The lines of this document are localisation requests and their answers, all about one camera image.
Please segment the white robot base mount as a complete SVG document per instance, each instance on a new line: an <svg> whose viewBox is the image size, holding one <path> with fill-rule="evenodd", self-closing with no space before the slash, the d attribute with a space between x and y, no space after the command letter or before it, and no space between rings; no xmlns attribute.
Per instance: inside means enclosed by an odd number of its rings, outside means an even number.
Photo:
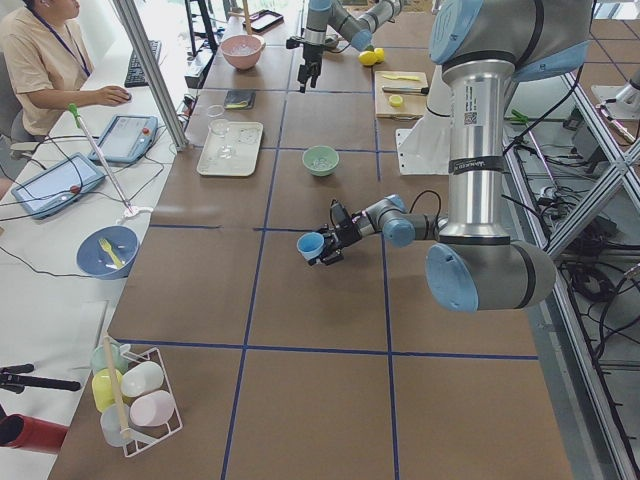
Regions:
<svg viewBox="0 0 640 480"><path fill-rule="evenodd" d="M401 175L447 175L450 159L451 89L437 65L429 87L426 110L412 129L396 131Z"/></svg>

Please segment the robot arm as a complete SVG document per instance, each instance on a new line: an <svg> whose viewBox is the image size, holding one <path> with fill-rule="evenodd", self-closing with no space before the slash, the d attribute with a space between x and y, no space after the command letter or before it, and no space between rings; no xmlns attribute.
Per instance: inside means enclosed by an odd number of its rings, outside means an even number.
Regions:
<svg viewBox="0 0 640 480"><path fill-rule="evenodd" d="M500 223L506 93L579 68L591 19L588 1L446 2L429 56L451 91L447 217L411 213L397 195L358 213L333 202L330 223L298 241L307 262L340 261L346 247L378 233L397 247L427 240L426 279L442 307L520 309L545 299L555 282L551 258Z"/></svg>
<svg viewBox="0 0 640 480"><path fill-rule="evenodd" d="M287 49L302 48L302 63L297 74L299 91L305 93L307 85L316 87L322 71L323 54L329 50L328 27L357 51L371 50L373 34L384 23L394 20L402 10L401 1L384 0L354 17L340 1L309 1L302 33L286 40Z"/></svg>

